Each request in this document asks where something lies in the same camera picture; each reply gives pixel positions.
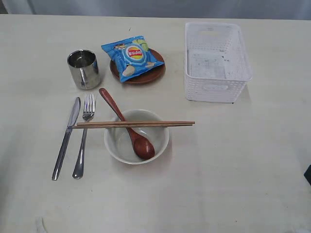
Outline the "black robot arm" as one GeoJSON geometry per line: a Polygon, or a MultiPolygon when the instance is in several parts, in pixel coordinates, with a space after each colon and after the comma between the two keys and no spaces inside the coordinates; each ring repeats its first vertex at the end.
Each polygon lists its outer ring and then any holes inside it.
{"type": "Polygon", "coordinates": [[[311,165],[309,165],[309,167],[305,171],[304,177],[307,180],[307,182],[311,185],[311,165]]]}

